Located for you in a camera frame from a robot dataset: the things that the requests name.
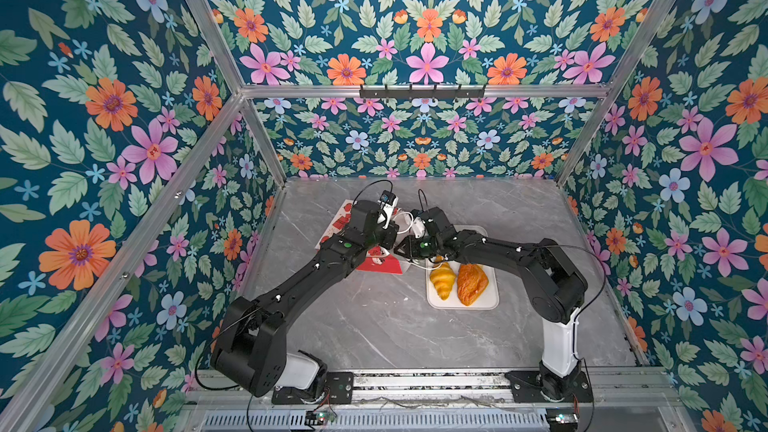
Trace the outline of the left circuit board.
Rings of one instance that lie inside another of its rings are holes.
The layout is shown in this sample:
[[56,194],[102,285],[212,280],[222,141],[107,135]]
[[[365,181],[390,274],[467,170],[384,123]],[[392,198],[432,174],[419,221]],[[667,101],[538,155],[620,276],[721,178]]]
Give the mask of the left circuit board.
[[310,428],[325,427],[336,421],[336,414],[331,411],[307,411],[304,425]]

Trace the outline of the orange fake pretzel bread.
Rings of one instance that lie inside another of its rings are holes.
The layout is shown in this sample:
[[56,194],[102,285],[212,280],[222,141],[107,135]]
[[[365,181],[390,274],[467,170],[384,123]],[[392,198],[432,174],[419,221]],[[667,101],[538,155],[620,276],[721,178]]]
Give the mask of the orange fake pretzel bread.
[[471,306],[486,290],[489,279],[480,265],[463,264],[457,277],[457,297],[464,306]]

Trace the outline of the right circuit board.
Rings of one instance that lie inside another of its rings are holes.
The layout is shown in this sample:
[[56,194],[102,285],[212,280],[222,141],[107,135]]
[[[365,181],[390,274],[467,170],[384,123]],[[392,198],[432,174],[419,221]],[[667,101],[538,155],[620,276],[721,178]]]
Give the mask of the right circuit board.
[[576,432],[579,416],[573,412],[548,411],[546,420],[550,432]]

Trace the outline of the fake croissant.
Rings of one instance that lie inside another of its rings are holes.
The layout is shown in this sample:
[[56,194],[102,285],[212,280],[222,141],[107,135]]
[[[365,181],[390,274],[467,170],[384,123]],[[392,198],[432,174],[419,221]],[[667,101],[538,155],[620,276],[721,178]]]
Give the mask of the fake croissant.
[[432,283],[437,296],[445,301],[449,298],[456,281],[456,274],[448,262],[441,263],[430,272]]

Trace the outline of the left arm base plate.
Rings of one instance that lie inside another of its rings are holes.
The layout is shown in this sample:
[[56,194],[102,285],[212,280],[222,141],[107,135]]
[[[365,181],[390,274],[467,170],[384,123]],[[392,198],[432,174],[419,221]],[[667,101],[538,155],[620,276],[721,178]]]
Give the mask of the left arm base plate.
[[273,392],[273,405],[331,405],[352,403],[355,375],[352,372],[327,372],[307,390],[284,387]]

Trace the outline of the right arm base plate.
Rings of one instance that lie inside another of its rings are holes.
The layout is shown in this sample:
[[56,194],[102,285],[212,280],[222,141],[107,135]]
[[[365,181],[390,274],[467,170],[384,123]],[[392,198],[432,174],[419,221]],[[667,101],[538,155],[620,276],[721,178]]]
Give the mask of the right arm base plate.
[[565,378],[539,370],[508,371],[504,378],[510,383],[517,403],[591,403],[594,394],[587,374],[579,368]]

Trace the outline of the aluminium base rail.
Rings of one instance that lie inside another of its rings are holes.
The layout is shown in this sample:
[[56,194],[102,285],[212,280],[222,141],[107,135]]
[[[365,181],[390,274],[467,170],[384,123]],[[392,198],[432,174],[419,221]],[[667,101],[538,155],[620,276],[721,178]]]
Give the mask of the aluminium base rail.
[[[581,368],[590,380],[593,402],[596,403],[644,403],[658,394],[664,394],[670,387],[669,379],[659,368],[598,367],[585,364]],[[407,405],[454,400],[477,400],[489,404],[559,404],[515,402],[510,383],[504,374],[519,370],[537,369],[359,369],[341,372],[352,372],[355,375],[351,404],[390,401]],[[267,394],[269,401],[276,389]]]

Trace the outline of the white rectangular tray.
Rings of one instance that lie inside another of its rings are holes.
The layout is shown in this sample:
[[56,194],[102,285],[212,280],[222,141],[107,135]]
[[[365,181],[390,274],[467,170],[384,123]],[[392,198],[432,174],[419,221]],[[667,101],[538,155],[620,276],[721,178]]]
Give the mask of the white rectangular tray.
[[438,310],[461,310],[461,311],[489,311],[495,309],[499,304],[499,291],[497,286],[497,280],[495,276],[495,270],[492,267],[486,266],[486,265],[480,265],[476,263],[469,263],[469,264],[476,264],[480,265],[483,270],[485,271],[486,275],[489,279],[489,284],[485,290],[485,292],[471,305],[471,306],[464,306],[460,303],[458,297],[457,297],[457,284],[455,281],[455,284],[453,286],[453,290],[449,296],[449,298],[445,301],[441,300],[437,293],[435,292],[435,289],[430,282],[430,272],[437,267],[441,263],[448,262],[450,266],[452,267],[453,271],[456,274],[456,281],[459,274],[459,267],[463,265],[464,263],[456,262],[456,261],[449,261],[442,259],[441,257],[437,257],[433,261],[426,260],[424,262],[425,269],[425,277],[426,277],[426,298],[428,304]]

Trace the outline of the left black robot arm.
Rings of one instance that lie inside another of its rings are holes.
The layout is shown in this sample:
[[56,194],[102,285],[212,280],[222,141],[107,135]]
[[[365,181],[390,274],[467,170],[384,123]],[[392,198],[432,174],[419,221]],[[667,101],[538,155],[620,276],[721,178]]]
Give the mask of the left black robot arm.
[[399,231],[392,221],[397,202],[388,191],[377,202],[354,201],[349,222],[322,242],[305,266],[255,299],[232,302],[215,339],[213,369],[255,397],[280,388],[307,402],[319,400],[327,365],[307,352],[289,353],[288,332],[323,293],[362,265],[371,249],[393,247]]

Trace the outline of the circuit board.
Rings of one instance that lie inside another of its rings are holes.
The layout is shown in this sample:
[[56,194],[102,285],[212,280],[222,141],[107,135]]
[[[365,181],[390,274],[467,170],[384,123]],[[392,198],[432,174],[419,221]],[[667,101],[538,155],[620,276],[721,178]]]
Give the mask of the circuit board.
[[336,421],[336,414],[331,411],[307,411],[304,425],[310,428],[325,427]]
[[573,412],[548,411],[546,420],[550,432],[576,432],[579,416]]

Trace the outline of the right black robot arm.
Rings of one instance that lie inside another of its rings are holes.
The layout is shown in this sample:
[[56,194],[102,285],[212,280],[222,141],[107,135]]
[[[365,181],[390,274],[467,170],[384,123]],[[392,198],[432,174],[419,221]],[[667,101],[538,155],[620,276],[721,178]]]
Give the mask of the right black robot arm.
[[433,264],[443,259],[488,266],[517,276],[533,311],[542,319],[544,345],[535,388],[552,402],[575,393],[583,381],[577,337],[588,283],[560,244],[552,239],[510,242],[459,230],[438,207],[419,213],[416,220],[424,230],[400,240],[395,253]]

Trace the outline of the black hook rail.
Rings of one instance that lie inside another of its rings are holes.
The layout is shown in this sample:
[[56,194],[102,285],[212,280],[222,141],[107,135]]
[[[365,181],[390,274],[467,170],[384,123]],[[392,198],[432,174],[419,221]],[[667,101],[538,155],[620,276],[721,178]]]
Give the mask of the black hook rail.
[[486,88],[484,86],[464,86],[464,85],[380,85],[380,86],[360,86],[359,89],[360,98],[371,99],[395,99],[395,100],[411,100],[411,99],[437,99],[437,100],[454,100],[454,99],[476,99],[486,96]]

